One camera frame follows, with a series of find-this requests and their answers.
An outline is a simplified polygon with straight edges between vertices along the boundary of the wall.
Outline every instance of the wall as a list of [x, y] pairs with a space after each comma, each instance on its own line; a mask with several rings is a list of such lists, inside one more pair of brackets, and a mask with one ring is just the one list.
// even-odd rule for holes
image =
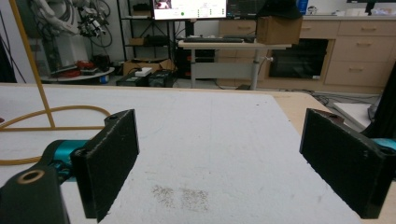
[[[120, 0], [120, 7], [122, 8], [121, 15], [129, 15], [129, 12], [127, 10], [126, 6], [126, 1], [127, 0]], [[137, 3], [147, 3], [148, 0], [131, 0], [131, 2], [134, 2], [134, 4]], [[365, 4], [347, 4], [347, 0], [310, 0], [308, 5], [309, 6], [315, 6], [318, 8], [318, 12], [322, 13], [328, 13], [328, 12], [333, 12], [335, 10], [346, 10], [351, 7], [365, 7]], [[109, 34], [103, 37], [103, 42], [104, 44], [107, 44], [112, 41], [112, 44], [106, 48], [99, 48], [99, 47], [93, 47], [91, 48], [90, 41], [88, 39], [85, 39], [86, 46], [87, 46], [87, 51], [88, 55], [91, 55], [91, 52], [93, 54], [105, 54], [107, 53], [110, 56], [111, 61], [116, 61], [116, 60], [123, 60], [123, 55], [122, 55], [122, 43], [121, 43], [121, 34], [120, 34], [120, 24], [119, 24], [119, 14], [117, 11], [117, 1], [115, 0], [106, 0], [106, 2], [109, 4], [111, 8], [111, 14], [109, 18], [107, 18], [108, 22], [110, 23], [108, 25], [108, 30]], [[376, 4], [376, 7], [391, 7], [396, 9], [396, 4]], [[30, 68], [30, 65], [28, 63], [26, 53], [23, 47], [23, 44], [21, 42], [21, 37], [20, 33], [18, 31], [16, 22], [14, 20], [14, 16], [12, 15], [12, 11], [10, 9], [10, 5], [8, 0], [1, 0], [0, 1], [0, 8], [1, 12], [3, 13], [3, 19], [5, 22], [5, 26], [7, 29], [7, 34], [9, 37], [9, 42], [10, 42], [10, 47], [12, 50], [12, 55], [14, 59], [17, 61], [18, 67], [21, 69], [21, 73], [27, 80], [27, 82], [32, 83], [35, 82], [33, 79], [33, 73]], [[195, 23], [195, 34], [196, 35], [203, 35], [203, 36], [209, 36], [209, 35], [218, 35], [218, 22], [217, 21], [198, 21]], [[184, 28], [183, 22], [179, 24], [179, 22], [176, 22], [176, 30], [181, 30]], [[128, 36], [130, 33], [130, 30], [128, 27], [125, 27], [123, 29], [123, 32], [125, 33], [125, 36]], [[3, 27], [0, 27], [0, 34], [5, 37], [5, 30]], [[100, 43], [100, 39], [93, 38], [93, 41], [96, 43]], [[140, 49], [139, 50], [139, 57], [152, 57], [152, 50], [147, 50], [147, 49]], [[167, 50], [162, 49], [160, 52], [158, 52], [157, 57], [162, 57], [167, 55]], [[132, 54], [132, 49], [128, 49], [128, 58], [133, 57], [134, 55]]]

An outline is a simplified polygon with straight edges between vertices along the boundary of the floor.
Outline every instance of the floor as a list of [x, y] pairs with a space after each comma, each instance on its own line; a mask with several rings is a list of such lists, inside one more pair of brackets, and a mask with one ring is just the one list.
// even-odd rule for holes
[[[116, 81], [120, 79], [119, 76], [111, 77], [106, 85], [115, 86]], [[188, 89], [191, 87], [191, 81], [189, 79], [179, 78], [176, 80], [173, 88], [184, 88]], [[215, 79], [196, 80], [197, 89], [211, 89], [211, 90], [234, 90], [235, 87], [219, 86]], [[257, 89], [257, 91], [280, 91], [280, 90], [268, 90], [268, 89]], [[352, 129], [361, 132], [363, 128], [357, 125], [354, 119], [350, 119], [348, 116], [338, 111], [334, 106], [334, 103], [348, 103], [348, 104], [374, 104], [378, 95], [372, 94], [356, 94], [356, 93], [339, 93], [339, 92], [314, 92], [314, 91], [301, 91], [312, 95], [315, 99], [329, 108], [334, 114], [343, 117], [345, 123]]]

